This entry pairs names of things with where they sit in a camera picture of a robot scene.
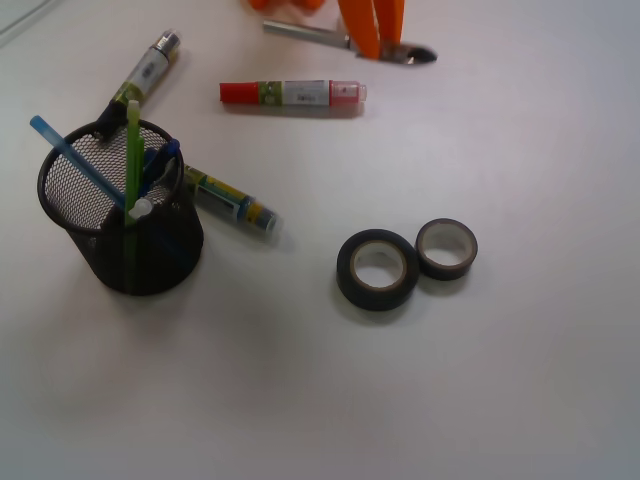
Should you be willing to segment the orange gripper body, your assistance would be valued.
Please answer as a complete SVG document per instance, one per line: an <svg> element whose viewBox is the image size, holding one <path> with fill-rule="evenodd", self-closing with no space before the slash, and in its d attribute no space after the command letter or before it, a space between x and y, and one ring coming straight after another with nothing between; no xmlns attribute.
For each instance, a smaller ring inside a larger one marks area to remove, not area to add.
<svg viewBox="0 0 640 480"><path fill-rule="evenodd" d="M315 12L324 4L324 0L248 0L251 8L260 12L267 12L285 5L293 5L294 7L307 12Z"/></svg>

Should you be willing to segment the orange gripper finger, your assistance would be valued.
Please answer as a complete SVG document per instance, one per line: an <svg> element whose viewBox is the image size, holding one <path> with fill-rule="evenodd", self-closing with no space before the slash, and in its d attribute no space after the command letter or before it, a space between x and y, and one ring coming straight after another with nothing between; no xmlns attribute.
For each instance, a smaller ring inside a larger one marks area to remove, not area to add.
<svg viewBox="0 0 640 480"><path fill-rule="evenodd" d="M374 0L374 30L377 44L374 52L380 55L383 50L401 43L404 22L404 0Z"/></svg>
<svg viewBox="0 0 640 480"><path fill-rule="evenodd" d="M351 41L368 59L378 59L380 42L371 0L339 0L340 13Z"/></svg>

